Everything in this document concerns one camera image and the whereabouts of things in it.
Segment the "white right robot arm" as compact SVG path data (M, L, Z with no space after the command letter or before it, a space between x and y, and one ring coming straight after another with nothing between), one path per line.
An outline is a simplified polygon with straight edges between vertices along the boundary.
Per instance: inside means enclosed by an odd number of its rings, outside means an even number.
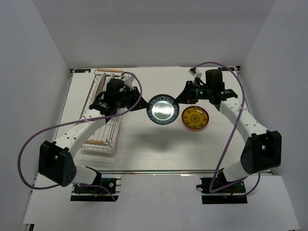
M209 192L228 192L235 184L248 176L281 165L282 136L278 131L270 131L261 125L245 108L244 97L239 98L232 89L226 89L223 74L219 69L205 72L205 81L195 67L189 70L193 76L187 81L182 93L176 98L177 103L195 104L199 100L208 100L233 124L230 144L237 131L245 142L240 159L234 164L216 167L210 182Z

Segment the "yellow patterned plate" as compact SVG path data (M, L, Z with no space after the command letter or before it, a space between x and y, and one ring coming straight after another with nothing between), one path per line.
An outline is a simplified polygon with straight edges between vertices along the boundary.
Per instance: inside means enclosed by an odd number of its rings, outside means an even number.
M187 129L201 131L209 123L209 114L200 106L189 106L183 110L181 120Z

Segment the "blue patterned plate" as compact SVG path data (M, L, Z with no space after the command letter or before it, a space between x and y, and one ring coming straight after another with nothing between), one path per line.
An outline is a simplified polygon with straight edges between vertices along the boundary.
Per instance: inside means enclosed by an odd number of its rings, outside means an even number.
M167 94L158 94L148 102L146 109L149 119L158 125L173 123L179 116L180 107L175 99Z

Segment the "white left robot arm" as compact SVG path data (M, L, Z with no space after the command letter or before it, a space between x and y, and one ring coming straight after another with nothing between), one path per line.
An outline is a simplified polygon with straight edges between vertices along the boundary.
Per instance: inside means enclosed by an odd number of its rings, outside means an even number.
M66 187L71 183L85 184L91 192L102 186L99 172L90 167L77 166L74 157L85 141L107 124L118 110L132 110L141 100L141 91L133 86L132 77L111 79L106 89L89 106L85 117L74 123L69 131L55 141L45 141L39 151L39 174Z

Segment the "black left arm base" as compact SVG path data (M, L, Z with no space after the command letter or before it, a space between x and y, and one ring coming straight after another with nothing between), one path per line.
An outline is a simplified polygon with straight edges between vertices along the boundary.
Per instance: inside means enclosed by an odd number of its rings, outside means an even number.
M70 201L72 202L116 202L118 200L122 179L119 176L107 177L98 170L88 167L95 172L96 177L91 186L74 184Z

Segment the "orange plate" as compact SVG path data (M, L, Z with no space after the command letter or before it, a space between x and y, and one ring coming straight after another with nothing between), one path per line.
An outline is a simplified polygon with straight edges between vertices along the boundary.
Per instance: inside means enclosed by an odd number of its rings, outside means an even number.
M206 128L209 122L208 117L203 117L198 115L182 116L181 120L185 128L191 131L201 131Z

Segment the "white plate red lettering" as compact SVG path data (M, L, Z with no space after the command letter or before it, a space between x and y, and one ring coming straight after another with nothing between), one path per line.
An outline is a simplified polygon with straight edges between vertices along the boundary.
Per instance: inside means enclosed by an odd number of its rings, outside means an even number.
M96 81L95 86L94 86L93 94L92 94L93 101L95 101L96 97L101 92L103 92L105 81L106 81L106 73L98 75L97 81Z

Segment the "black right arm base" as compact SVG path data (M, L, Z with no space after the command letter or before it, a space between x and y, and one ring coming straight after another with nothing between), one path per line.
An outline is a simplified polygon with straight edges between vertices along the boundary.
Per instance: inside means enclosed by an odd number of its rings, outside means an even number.
M244 181L227 182L222 173L214 181L212 177L200 178L196 189L201 192L203 205L247 204Z

